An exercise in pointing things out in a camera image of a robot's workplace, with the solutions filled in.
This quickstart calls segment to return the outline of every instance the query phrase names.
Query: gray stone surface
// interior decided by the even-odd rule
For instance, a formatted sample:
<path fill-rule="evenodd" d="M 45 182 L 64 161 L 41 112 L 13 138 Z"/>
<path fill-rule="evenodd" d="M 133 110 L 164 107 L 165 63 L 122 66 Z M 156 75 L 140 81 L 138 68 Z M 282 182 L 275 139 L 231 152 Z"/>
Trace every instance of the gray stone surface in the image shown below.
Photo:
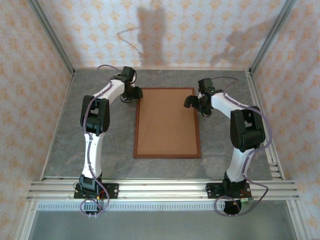
<path fill-rule="evenodd" d="M 105 78 L 94 69 L 79 69 L 65 104 L 56 132 L 45 177 L 78 177 L 85 159 L 85 138 L 80 127 L 82 100 L 106 85 L 106 79 L 117 72 L 101 70 Z M 241 79 L 228 93 L 237 101 L 252 105 L 244 71 L 215 70 L 137 70 L 139 87 L 194 87 L 198 81 L 217 76 Z M 215 80 L 213 86 L 223 89 L 229 79 Z M 194 159 L 134 159 L 134 135 L 137 101 L 129 104 L 115 100 L 110 107 L 110 127 L 102 145 L 101 167 L 103 178 L 161 178 L 221 180 L 228 169 L 233 154 L 230 141 L 230 120 L 213 110 L 208 118 L 198 115 L 202 158 Z M 248 176 L 254 180 L 272 179 L 267 156 L 262 152 L 253 157 Z"/>

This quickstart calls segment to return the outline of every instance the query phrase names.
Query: patterned wallpaper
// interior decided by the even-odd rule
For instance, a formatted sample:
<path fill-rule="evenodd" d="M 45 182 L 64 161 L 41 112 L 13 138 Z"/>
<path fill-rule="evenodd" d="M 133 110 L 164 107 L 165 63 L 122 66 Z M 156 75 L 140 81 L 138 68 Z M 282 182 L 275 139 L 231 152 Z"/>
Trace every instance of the patterned wallpaper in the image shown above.
<path fill-rule="evenodd" d="M 0 1 L 0 239 L 38 181 L 70 75 L 26 0 Z"/>
<path fill-rule="evenodd" d="M 285 0 L 39 2 L 76 69 L 249 68 Z"/>
<path fill-rule="evenodd" d="M 254 80 L 272 123 L 285 176 L 320 239 L 320 1 L 299 0 Z"/>

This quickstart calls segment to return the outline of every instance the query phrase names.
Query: wall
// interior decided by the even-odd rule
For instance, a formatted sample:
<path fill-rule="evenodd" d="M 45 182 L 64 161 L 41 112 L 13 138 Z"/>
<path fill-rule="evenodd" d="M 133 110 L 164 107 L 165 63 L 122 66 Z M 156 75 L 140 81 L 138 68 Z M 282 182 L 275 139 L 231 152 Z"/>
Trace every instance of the wall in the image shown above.
<path fill-rule="evenodd" d="M 285 0 L 39 2 L 76 69 L 249 68 Z"/>
<path fill-rule="evenodd" d="M 285 176 L 320 239 L 320 2 L 299 0 L 254 75 Z"/>
<path fill-rule="evenodd" d="M 0 238 L 38 181 L 70 75 L 26 0 L 0 1 Z"/>

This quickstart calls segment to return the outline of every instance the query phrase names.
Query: purple cable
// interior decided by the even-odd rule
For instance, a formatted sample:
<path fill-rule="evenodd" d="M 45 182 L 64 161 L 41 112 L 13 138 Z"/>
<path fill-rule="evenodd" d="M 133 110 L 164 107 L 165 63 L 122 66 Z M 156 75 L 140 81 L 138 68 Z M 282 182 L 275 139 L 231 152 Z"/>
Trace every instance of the purple cable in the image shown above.
<path fill-rule="evenodd" d="M 99 70 L 101 67 L 110 67 L 110 68 L 113 68 L 115 70 L 118 70 L 119 72 L 121 72 L 118 68 L 114 67 L 114 66 L 111 66 L 111 65 L 107 65 L 107 64 L 104 64 L 104 65 L 100 65 L 97 67 L 97 70 Z M 88 119 L 88 115 L 89 115 L 89 111 L 90 111 L 90 107 L 92 105 L 92 103 L 97 99 L 99 98 L 101 95 L 105 94 L 107 91 L 109 91 L 111 89 L 111 87 L 113 86 L 112 85 L 112 82 L 109 81 L 108 82 L 108 85 L 109 87 L 104 90 L 103 92 L 97 94 L 88 104 L 88 107 L 86 108 L 86 111 L 85 111 L 85 114 L 84 114 L 84 118 L 83 118 L 83 132 L 84 134 L 88 134 L 89 135 L 89 144 L 88 144 L 88 149 L 86 151 L 86 159 L 87 159 L 87 163 L 88 163 L 88 166 L 89 166 L 89 171 L 92 175 L 92 178 L 96 181 L 96 183 L 103 189 L 103 191 L 105 192 L 105 195 L 106 195 L 106 198 L 107 198 L 107 202 L 106 202 L 106 205 L 105 207 L 103 208 L 102 205 L 99 205 L 95 199 L 93 198 L 88 198 L 88 199 L 85 199 L 83 200 L 81 203 L 80 203 L 80 212 L 85 215 L 85 216 L 91 216 L 91 214 L 88 214 L 86 213 L 82 208 L 83 208 L 83 205 L 86 203 L 86 201 L 91 201 L 91 202 L 94 202 L 98 208 L 100 208 L 100 211 L 98 213 L 95 213 L 95 217 L 99 216 L 100 214 L 102 214 L 109 206 L 109 202 L 110 202 L 110 196 L 109 196 L 109 193 L 108 193 L 108 190 L 105 188 L 105 186 L 97 179 L 97 177 L 95 176 L 95 173 L 91 167 L 91 162 L 90 162 L 90 148 L 91 148 L 91 142 L 92 142 L 92 135 L 87 132 L 87 119 Z"/>
<path fill-rule="evenodd" d="M 235 80 L 235 81 L 233 81 L 232 83 L 230 83 L 229 85 L 227 85 L 226 88 L 224 89 L 224 91 L 223 91 L 223 96 L 224 96 L 224 98 L 227 99 L 230 103 L 235 104 L 235 105 L 237 105 L 237 106 L 240 107 L 240 108 L 248 109 L 248 110 L 251 110 L 251 111 L 256 112 L 257 114 L 259 114 L 259 115 L 263 118 L 263 120 L 264 120 L 264 122 L 265 122 L 265 124 L 266 124 L 266 128 L 267 128 L 267 130 L 268 130 L 268 135 L 269 135 L 268 142 L 266 143 L 265 146 L 263 146 L 263 147 L 261 147 L 261 148 L 254 149 L 254 150 L 252 150 L 251 152 L 249 152 L 248 156 L 246 157 L 246 159 L 245 159 L 245 161 L 244 161 L 244 164 L 243 164 L 243 167 L 242 167 L 242 171 L 241 171 L 244 179 L 245 179 L 247 182 L 265 188 L 265 192 L 262 194 L 262 196 L 260 197 L 260 199 L 259 199 L 257 202 L 255 202 L 254 204 L 252 204 L 252 206 L 251 206 L 248 210 L 246 210 L 246 211 L 243 212 L 243 213 L 239 213 L 239 214 L 223 214 L 223 213 L 221 213 L 221 212 L 219 212 L 219 211 L 217 210 L 217 203 L 218 203 L 218 201 L 219 201 L 220 199 L 225 199 L 225 198 L 232 200 L 232 201 L 236 204 L 238 210 L 240 210 L 239 205 L 238 205 L 238 203 L 236 202 L 236 200 L 233 199 L 233 198 L 230 197 L 230 196 L 220 196 L 220 197 L 218 197 L 218 198 L 214 201 L 214 204 L 213 204 L 214 211 L 215 211 L 217 214 L 219 214 L 220 216 L 223 216 L 223 217 L 243 216 L 243 215 L 251 212 L 251 211 L 261 202 L 261 200 L 266 196 L 266 194 L 267 194 L 267 192 L 268 192 L 268 190 L 269 190 L 269 188 L 268 188 L 266 185 L 263 185 L 263 184 L 258 183 L 258 182 L 253 182 L 253 181 L 251 181 L 250 179 L 248 179 L 247 176 L 245 175 L 245 169 L 246 169 L 246 166 L 247 166 L 247 164 L 248 164 L 248 161 L 249 161 L 249 158 L 250 158 L 251 155 L 253 156 L 253 155 L 256 154 L 257 152 L 260 152 L 260 151 L 266 149 L 266 148 L 269 147 L 269 145 L 271 144 L 271 142 L 272 142 L 272 128 L 271 128 L 271 125 L 270 125 L 270 122 L 269 122 L 268 118 L 267 118 L 262 112 L 260 112 L 259 110 L 255 109 L 255 108 L 252 108 L 252 107 L 249 107 L 249 106 L 245 106 L 245 105 L 239 104 L 238 102 L 234 101 L 232 98 L 228 97 L 228 95 L 226 95 L 226 94 L 227 94 L 227 89 L 228 89 L 231 85 L 233 85 L 233 84 L 235 84 L 235 83 L 237 83 L 237 82 L 240 81 L 238 78 L 236 78 L 236 77 L 231 77 L 231 76 L 217 76 L 217 77 L 212 78 L 211 80 L 215 80 L 215 79 L 233 79 L 233 80 Z"/>

